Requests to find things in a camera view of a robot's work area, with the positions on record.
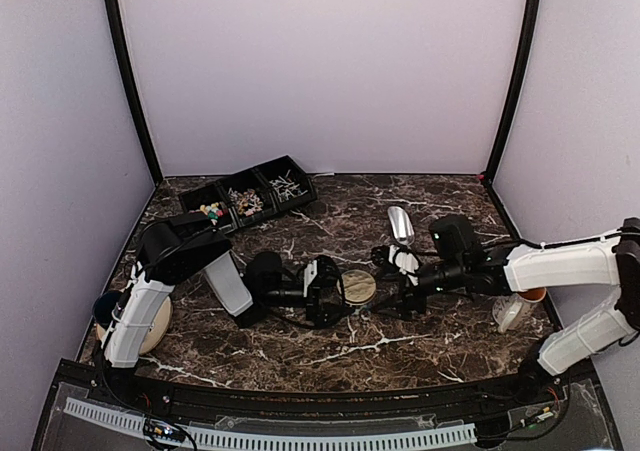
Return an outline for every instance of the white wall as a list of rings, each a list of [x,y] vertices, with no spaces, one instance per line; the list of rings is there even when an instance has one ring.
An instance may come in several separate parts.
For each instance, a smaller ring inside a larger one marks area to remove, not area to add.
[[[29,449],[153,185],[103,0],[0,0],[0,449]]]
[[[527,77],[496,180],[522,234],[598,233],[640,215],[640,0],[541,0]],[[606,289],[557,290],[565,323]],[[640,345],[596,366],[629,450],[640,449]]]
[[[167,175],[477,173],[525,0],[120,0]]]

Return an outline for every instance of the beige disc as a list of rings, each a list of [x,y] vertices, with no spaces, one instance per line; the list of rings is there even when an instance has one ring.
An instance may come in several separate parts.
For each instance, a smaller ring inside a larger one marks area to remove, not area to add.
[[[156,319],[153,320],[153,324],[151,325],[151,329],[149,330],[147,337],[144,338],[144,341],[142,342],[140,355],[147,354],[160,344],[160,341],[164,338],[167,329],[169,329],[172,312],[173,306],[171,305],[169,296],[167,296],[162,303],[162,306],[160,306],[158,314],[156,314]],[[104,336],[104,328],[99,324],[96,324],[96,333],[98,335],[98,339],[102,340],[102,337]]]
[[[344,294],[347,304],[361,306],[367,304],[376,294],[376,280],[366,271],[353,269],[342,273]]]

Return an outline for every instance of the white cup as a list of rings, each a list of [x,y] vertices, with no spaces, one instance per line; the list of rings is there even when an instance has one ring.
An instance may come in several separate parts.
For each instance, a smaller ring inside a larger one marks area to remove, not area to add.
[[[498,298],[492,310],[493,319],[498,323],[498,332],[506,333],[509,329],[518,327],[525,318],[531,316],[536,303],[546,295],[547,288],[536,288]]]

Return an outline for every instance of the black pole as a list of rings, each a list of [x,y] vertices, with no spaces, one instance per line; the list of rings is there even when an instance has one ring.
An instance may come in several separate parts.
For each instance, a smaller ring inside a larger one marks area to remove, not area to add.
[[[536,27],[536,18],[538,16],[538,6],[540,0],[527,0],[524,8],[524,17],[522,19],[522,29],[520,30],[520,40],[518,42],[518,50],[516,52],[516,60],[513,65],[513,73],[509,82],[509,90],[507,91],[507,99],[502,110],[502,117],[496,132],[496,139],[493,142],[491,156],[487,163],[487,169],[482,173],[484,179],[489,183],[493,182],[500,166],[500,160],[504,154],[504,148],[507,145],[509,131],[513,124],[513,117],[516,114],[522,83],[527,71],[527,62],[529,61],[529,53],[531,51],[531,43],[533,41],[533,32]]]
[[[153,149],[149,128],[147,127],[147,122],[145,121],[144,113],[142,112],[142,105],[140,104],[140,96],[138,96],[138,88],[136,87],[136,82],[133,78],[133,68],[131,67],[129,51],[127,50],[127,42],[124,37],[120,6],[118,5],[118,0],[104,0],[104,3],[107,8],[107,18],[109,19],[109,28],[111,29],[111,39],[113,40],[113,47],[116,52],[116,59],[118,60],[118,67],[120,68],[120,76],[122,78],[124,91],[127,95],[127,101],[129,102],[129,109],[131,110],[133,123],[136,127],[138,139],[140,140],[142,152],[144,153],[144,157],[147,161],[151,177],[155,184],[158,185],[163,179],[162,170],[160,169],[160,163],[158,162],[156,152]]]

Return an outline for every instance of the dark marble tabletop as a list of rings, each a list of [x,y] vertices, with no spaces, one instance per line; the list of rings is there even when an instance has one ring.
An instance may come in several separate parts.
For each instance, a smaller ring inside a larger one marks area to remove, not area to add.
[[[136,233],[151,220],[182,212],[178,195],[214,178],[168,178],[158,188]],[[242,269],[262,250],[279,251],[297,269],[318,254],[344,270],[375,273],[374,246],[391,244],[387,207],[411,215],[415,249],[433,244],[429,223],[450,213],[473,222],[485,243],[508,238],[484,188],[471,176],[317,176],[318,201],[231,237]],[[127,250],[110,284],[126,285],[135,257]],[[382,285],[376,300],[391,292]],[[552,331],[539,306],[520,328],[502,335],[492,298],[429,298],[424,316],[405,322],[366,311],[326,330],[300,330],[275,318],[238,329],[201,273],[171,295],[172,323],[160,345],[141,358],[138,374],[170,381],[263,391],[382,391],[475,381],[514,373],[529,346]],[[285,310],[298,316],[294,310]],[[90,362],[94,334],[81,361]]]

